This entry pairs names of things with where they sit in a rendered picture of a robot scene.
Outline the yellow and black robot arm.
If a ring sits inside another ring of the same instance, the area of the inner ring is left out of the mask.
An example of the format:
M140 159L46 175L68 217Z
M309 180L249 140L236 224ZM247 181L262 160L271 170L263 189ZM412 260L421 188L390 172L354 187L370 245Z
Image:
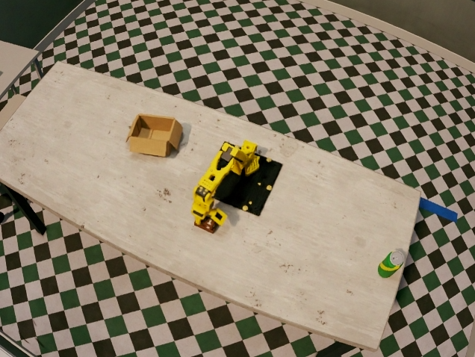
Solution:
M241 175L242 169L244 168L245 176L249 176L257 171L260 157L255 155L255 148L256 145L246 141L244 141L241 147L242 150L224 143L222 147L224 152L219 151L217 153L208 171L198 182L199 186L195 186L193 189L193 199L196 204L209 212L214 207L214 199L212 199L211 194L213 195L215 193L221 181L230 171ZM229 164L223 169L217 170L220 159L223 159ZM212 176L215 176L213 181L210 180Z

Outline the green drink can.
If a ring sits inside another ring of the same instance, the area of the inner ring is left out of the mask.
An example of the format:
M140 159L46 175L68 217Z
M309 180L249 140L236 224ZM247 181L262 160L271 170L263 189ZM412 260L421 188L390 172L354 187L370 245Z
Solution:
M378 266L378 273L382 278L391 277L402 265L403 254L400 251L390 252Z

